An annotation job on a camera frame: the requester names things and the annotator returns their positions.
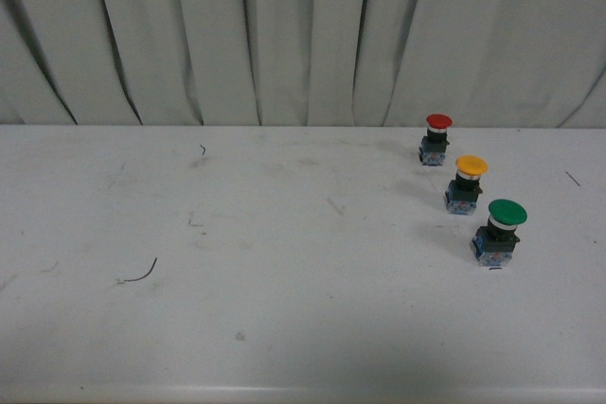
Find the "yellow button cap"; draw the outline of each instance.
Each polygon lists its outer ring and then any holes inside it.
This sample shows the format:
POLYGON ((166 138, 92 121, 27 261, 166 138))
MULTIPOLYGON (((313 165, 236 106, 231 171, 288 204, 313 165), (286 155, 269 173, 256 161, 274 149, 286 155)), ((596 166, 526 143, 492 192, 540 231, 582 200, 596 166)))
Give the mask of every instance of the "yellow button cap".
POLYGON ((489 170, 489 165, 486 164, 479 156, 463 155, 456 159, 456 167, 464 174, 476 177, 482 175, 489 170))

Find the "white curtain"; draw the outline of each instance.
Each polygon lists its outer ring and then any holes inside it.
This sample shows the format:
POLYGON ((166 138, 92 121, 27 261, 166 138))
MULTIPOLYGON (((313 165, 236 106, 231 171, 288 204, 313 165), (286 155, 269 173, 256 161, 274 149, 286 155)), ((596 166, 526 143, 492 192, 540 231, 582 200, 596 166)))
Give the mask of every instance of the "white curtain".
POLYGON ((0 122, 606 127, 606 0, 0 0, 0 122))

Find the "green button cap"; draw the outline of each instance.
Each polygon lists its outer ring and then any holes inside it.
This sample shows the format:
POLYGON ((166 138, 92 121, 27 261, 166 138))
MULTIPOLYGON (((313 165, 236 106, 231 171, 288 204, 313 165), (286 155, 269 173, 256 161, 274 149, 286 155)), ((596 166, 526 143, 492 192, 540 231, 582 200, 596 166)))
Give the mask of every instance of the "green button cap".
POLYGON ((492 201, 489 204, 489 212, 495 220, 507 226, 522 224, 528 219, 528 213, 522 205, 507 199, 492 201))

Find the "red button cap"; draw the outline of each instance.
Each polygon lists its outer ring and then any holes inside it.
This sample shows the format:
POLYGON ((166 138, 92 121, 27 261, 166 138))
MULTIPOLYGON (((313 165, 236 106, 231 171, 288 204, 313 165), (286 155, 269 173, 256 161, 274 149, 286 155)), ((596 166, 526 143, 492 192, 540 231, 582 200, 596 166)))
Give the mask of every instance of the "red button cap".
POLYGON ((427 120, 430 127, 435 128, 436 130, 446 130, 453 125, 453 120, 444 114, 431 114, 428 115, 425 120, 427 120))

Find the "white table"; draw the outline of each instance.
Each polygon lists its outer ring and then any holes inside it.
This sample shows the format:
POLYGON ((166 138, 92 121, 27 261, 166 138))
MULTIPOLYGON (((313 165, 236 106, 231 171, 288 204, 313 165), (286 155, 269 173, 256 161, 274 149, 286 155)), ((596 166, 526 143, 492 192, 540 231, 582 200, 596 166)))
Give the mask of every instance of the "white table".
POLYGON ((606 402, 606 131, 423 135, 0 127, 0 402, 606 402))

